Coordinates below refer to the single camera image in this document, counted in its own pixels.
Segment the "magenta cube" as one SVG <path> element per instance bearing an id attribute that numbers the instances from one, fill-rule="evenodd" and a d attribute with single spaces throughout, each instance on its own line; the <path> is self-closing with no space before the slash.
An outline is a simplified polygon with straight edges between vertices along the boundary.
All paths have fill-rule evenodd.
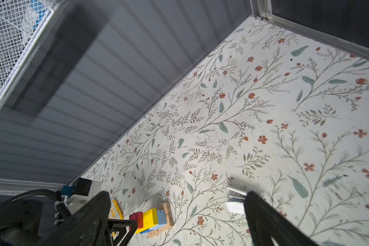
<path id="1" fill-rule="evenodd" d="M 129 215 L 129 219 L 136 221 L 138 229 L 143 228 L 143 212 L 135 212 Z"/>

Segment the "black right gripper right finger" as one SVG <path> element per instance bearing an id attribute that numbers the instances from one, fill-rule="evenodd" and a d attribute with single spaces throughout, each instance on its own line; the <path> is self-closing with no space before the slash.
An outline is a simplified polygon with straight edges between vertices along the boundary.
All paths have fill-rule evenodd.
<path id="1" fill-rule="evenodd" d="M 249 192 L 244 202 L 252 242 L 256 246 L 315 246 L 311 239 L 278 213 L 262 197 Z"/>

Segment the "light blue cube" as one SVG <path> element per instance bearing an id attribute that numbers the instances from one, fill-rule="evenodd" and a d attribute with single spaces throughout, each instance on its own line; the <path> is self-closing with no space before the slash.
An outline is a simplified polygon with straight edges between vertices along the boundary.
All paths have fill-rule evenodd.
<path id="1" fill-rule="evenodd" d="M 165 210 L 157 210 L 158 224 L 167 224 Z"/>

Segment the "yellow rectangular block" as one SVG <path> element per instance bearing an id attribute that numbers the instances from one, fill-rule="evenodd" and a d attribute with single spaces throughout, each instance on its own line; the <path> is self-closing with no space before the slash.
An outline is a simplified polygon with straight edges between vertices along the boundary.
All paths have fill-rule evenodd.
<path id="1" fill-rule="evenodd" d="M 138 212 L 137 230 L 135 233 L 142 233 L 158 225 L 157 209 L 152 208 L 146 212 Z"/>

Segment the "white staple remover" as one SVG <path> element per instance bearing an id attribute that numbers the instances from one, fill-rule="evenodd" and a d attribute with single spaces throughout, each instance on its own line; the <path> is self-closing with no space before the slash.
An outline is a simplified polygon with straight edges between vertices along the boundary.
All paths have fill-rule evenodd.
<path id="1" fill-rule="evenodd" d="M 232 214 L 245 215 L 244 203 L 247 192 L 232 186 L 227 186 L 227 189 L 231 192 L 226 202 L 227 211 Z"/>

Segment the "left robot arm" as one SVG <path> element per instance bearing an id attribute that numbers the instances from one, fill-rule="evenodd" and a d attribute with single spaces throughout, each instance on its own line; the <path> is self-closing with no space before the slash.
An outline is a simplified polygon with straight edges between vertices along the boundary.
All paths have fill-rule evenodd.
<path id="1" fill-rule="evenodd" d="M 109 219 L 110 197 L 101 192 L 45 236 L 40 236 L 43 203 L 0 204 L 0 246 L 126 246 L 135 220 Z"/>

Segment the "wood block with holes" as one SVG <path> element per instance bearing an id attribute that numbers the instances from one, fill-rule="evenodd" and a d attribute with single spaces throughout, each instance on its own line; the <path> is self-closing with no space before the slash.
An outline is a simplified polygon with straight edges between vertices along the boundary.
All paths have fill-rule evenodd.
<path id="1" fill-rule="evenodd" d="M 164 202 L 157 207 L 157 219 L 158 225 L 150 229 L 150 232 L 147 233 L 148 238 L 156 237 L 174 226 L 169 202 Z"/>

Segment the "yellow calculator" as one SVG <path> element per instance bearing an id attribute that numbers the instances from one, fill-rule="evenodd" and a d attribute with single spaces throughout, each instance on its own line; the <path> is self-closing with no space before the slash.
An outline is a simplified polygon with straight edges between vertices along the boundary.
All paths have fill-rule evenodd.
<path id="1" fill-rule="evenodd" d="M 118 203 L 115 199 L 111 200 L 111 208 L 110 208 L 108 218 L 109 219 L 116 219 L 116 220 L 123 220 L 124 219 L 123 212 L 120 209 L 120 206 L 118 205 Z"/>

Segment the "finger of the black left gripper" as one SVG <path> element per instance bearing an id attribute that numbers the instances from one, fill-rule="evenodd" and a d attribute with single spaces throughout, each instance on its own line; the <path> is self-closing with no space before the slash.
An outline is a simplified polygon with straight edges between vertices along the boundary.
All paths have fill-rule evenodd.
<path id="1" fill-rule="evenodd" d="M 135 220 L 108 219 L 107 245 L 127 246 L 137 229 Z"/>

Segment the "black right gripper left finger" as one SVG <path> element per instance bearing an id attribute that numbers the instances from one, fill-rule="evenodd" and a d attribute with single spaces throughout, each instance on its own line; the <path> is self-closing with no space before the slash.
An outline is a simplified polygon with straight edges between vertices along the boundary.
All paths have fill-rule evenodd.
<path id="1" fill-rule="evenodd" d="M 110 246 L 110 196 L 101 191 L 36 246 Z"/>

